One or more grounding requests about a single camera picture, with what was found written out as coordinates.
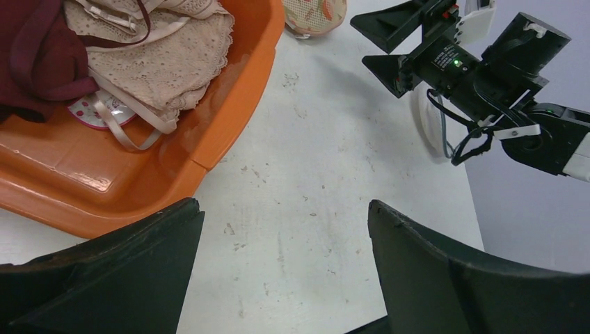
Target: gray wall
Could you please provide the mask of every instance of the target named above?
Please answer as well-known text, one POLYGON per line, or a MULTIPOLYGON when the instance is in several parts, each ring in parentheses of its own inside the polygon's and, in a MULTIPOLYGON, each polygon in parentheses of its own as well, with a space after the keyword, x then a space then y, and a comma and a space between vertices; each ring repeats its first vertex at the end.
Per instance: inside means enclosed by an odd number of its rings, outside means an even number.
MULTIPOLYGON (((573 39, 541 72, 550 84, 537 101, 590 111, 590 1, 497 0, 487 39, 466 49, 480 56, 519 11, 573 39)), ((590 272, 590 184, 522 166, 498 142, 466 166, 489 253, 543 268, 590 272)))

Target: white plate with red dots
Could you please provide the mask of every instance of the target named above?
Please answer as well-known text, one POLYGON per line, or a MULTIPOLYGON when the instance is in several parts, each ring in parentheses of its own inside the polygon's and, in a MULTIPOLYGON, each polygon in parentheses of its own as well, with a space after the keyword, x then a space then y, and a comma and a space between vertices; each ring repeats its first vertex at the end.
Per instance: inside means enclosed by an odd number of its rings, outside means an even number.
MULTIPOLYGON (((119 125, 126 125, 128 122, 131 122, 135 116, 137 116, 133 110, 124 105, 118 98, 108 93, 106 95, 109 96, 109 98, 104 100, 103 103, 107 108, 109 108, 111 114, 117 120, 119 125)), ((85 97, 82 97, 80 100, 72 103, 67 109, 70 110, 70 113, 72 113, 72 115, 74 115, 78 121, 87 127, 98 130, 106 130, 109 128, 100 118, 98 112, 92 106, 90 100, 86 99, 85 97)))

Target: white table surface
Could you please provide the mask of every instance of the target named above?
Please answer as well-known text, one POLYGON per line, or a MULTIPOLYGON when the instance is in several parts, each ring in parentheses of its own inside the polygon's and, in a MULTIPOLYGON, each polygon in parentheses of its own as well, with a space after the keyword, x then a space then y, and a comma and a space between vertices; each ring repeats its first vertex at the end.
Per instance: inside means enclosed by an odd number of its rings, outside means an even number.
MULTIPOLYGON (((360 62, 382 52, 348 21, 383 7, 350 1, 325 38, 281 37, 252 120, 195 194, 205 226, 178 333, 344 334, 384 316, 374 198, 483 249, 464 167, 431 157, 410 96, 396 99, 360 62)), ((454 142, 465 133, 449 130, 454 142)), ((0 210, 0 263, 79 242, 0 210)))

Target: orange tray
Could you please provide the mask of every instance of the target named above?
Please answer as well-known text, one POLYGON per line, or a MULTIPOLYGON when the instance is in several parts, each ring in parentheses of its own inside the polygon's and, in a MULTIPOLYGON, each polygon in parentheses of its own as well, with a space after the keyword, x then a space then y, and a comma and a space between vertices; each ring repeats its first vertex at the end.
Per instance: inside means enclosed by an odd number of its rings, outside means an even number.
MULTIPOLYGON (((221 0, 236 18, 229 65, 177 130, 142 153, 60 108, 48 123, 0 125, 0 206, 94 238, 190 197, 244 130, 262 96, 282 33, 281 0, 221 0)), ((125 126, 139 140, 152 129, 125 126)))

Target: white bracket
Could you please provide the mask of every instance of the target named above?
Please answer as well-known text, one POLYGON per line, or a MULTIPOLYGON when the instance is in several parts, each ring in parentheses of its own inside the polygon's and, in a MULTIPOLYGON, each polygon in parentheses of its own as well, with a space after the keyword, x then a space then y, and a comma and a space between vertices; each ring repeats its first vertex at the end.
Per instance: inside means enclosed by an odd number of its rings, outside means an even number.
POLYGON ((457 24, 459 31, 455 34, 458 45, 465 45, 485 38, 492 27, 496 12, 495 0, 489 0, 485 7, 479 6, 478 0, 468 0, 465 17, 457 24))

